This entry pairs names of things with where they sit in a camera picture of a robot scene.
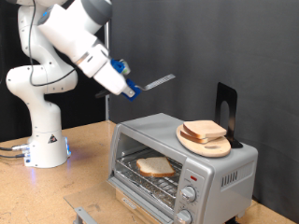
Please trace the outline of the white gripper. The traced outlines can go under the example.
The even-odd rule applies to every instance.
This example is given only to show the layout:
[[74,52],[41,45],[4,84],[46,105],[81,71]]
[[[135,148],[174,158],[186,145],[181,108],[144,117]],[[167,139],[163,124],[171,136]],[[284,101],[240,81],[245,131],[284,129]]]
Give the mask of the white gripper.
[[78,68],[115,95],[122,92],[129,98],[135,95],[127,87],[125,78],[112,66],[108,50],[102,44],[92,46],[78,61]]

